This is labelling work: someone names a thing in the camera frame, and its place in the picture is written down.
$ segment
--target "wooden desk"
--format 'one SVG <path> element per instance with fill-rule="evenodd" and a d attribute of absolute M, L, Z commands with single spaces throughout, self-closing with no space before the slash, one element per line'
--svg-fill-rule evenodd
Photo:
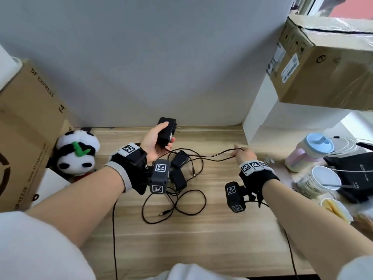
<path fill-rule="evenodd" d="M 101 143 L 97 167 L 107 162 L 111 153 L 129 142 L 138 142 L 149 128 L 94 128 Z M 175 148 L 191 148 L 201 155 L 212 155 L 246 144 L 241 126 L 183 127 L 175 134 Z M 253 146 L 259 158 L 270 153 L 284 158 L 292 149 Z M 195 161 L 198 172 L 200 162 Z M 191 177 L 191 164 L 183 169 Z M 149 192 L 140 196 L 135 191 L 122 195 L 115 210 L 116 257 L 119 279 L 143 279 L 169 270 L 176 263 L 197 263 L 217 273 L 233 277 L 255 277 L 294 274 L 285 236 L 267 207 L 248 203 L 243 213 L 233 213 L 226 204 L 224 186 L 230 181 L 240 183 L 234 159 L 223 162 L 205 161 L 203 172 L 188 183 L 187 189 L 198 188 L 207 197 L 207 206 L 197 216 L 174 212 L 162 223 L 148 225 L 142 221 L 141 208 Z M 180 209 L 198 211 L 203 198 L 188 193 Z M 170 208 L 165 196 L 152 196 L 145 215 L 158 220 Z M 113 233 L 111 212 L 105 217 L 82 248 L 98 279 L 114 279 Z M 299 274 L 314 273 L 309 263 L 293 246 Z"/>

